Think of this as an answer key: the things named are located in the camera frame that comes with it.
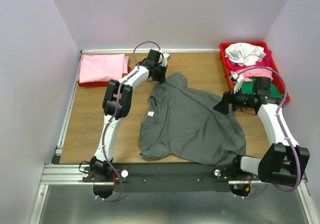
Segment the grey t shirt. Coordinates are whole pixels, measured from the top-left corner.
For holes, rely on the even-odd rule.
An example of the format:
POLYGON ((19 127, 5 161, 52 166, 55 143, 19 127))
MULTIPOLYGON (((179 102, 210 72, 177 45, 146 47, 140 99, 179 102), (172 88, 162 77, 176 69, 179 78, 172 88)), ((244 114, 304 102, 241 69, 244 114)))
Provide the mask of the grey t shirt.
POLYGON ((140 155, 231 164, 236 155, 246 153, 246 138, 234 112, 225 115, 213 109, 220 101, 220 96, 188 87, 179 72, 155 85, 140 127, 140 155))

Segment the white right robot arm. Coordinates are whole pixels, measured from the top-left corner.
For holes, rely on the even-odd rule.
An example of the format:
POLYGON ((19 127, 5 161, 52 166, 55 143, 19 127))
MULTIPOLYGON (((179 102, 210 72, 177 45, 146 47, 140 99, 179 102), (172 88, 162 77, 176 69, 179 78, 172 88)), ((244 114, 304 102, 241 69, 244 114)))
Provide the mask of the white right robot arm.
POLYGON ((271 94, 271 80, 259 77, 253 83, 251 94, 243 93, 244 77, 230 76, 234 88, 223 95, 227 107, 233 111, 252 108, 265 128, 269 148, 259 158, 237 155, 230 175, 241 180, 247 174, 256 175, 260 181, 272 184, 284 192, 292 192, 300 185, 310 158, 307 148, 299 146, 289 131, 282 112, 283 102, 271 94))

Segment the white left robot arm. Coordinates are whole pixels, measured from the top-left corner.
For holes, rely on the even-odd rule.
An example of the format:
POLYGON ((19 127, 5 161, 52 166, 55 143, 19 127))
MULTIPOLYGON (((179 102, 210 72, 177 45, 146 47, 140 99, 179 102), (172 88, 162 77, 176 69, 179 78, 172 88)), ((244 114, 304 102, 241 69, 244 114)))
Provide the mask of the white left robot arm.
POLYGON ((112 164, 120 124, 128 115, 134 89, 151 79, 155 82, 148 110, 141 123, 140 154, 159 160, 169 155, 205 165, 225 165, 232 157, 226 131, 229 122, 212 109, 220 98, 189 88, 186 78, 175 73, 166 77, 170 55, 150 50, 133 71, 108 84, 102 107, 103 129, 98 148, 86 174, 101 182, 125 179, 127 171, 112 164))

